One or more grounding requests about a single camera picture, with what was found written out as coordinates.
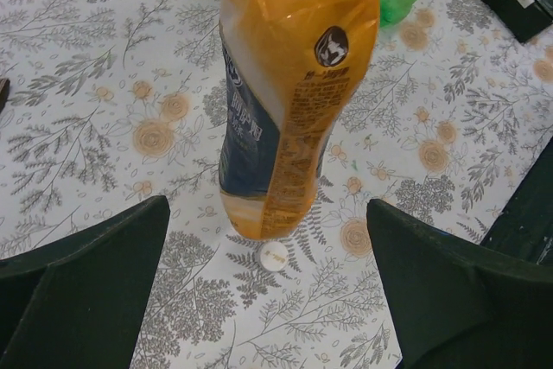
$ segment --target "orange plastic bottle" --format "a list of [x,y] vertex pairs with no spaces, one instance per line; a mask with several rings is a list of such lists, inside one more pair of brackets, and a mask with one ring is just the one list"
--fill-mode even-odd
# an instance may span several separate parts
[[228,124],[219,183],[243,236],[286,237],[311,208],[378,20],[378,0],[221,0]]

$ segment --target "black circular logo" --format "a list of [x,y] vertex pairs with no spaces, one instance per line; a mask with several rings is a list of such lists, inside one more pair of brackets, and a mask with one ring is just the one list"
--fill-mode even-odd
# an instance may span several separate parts
[[324,67],[336,67],[347,56],[349,42],[346,32],[338,26],[331,26],[315,45],[315,57]]

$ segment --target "bottle cap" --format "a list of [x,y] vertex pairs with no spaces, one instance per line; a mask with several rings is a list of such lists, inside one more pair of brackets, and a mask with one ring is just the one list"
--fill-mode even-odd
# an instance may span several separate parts
[[288,249],[278,241],[269,241],[259,248],[259,263],[269,272],[283,270],[288,263]]

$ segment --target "blue label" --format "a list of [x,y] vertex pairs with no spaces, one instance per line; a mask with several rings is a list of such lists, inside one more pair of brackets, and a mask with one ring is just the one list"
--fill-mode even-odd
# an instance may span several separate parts
[[267,194],[280,131],[244,82],[223,42],[226,65],[227,124],[219,162],[219,184],[228,194]]

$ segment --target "tablecloth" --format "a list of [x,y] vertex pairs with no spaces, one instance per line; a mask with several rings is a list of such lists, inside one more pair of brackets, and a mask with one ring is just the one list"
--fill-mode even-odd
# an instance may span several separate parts
[[393,368],[366,203],[478,242],[553,135],[553,32],[521,46],[479,0],[420,0],[381,31],[269,274],[218,196],[218,1],[0,0],[0,258],[165,194],[132,368]]

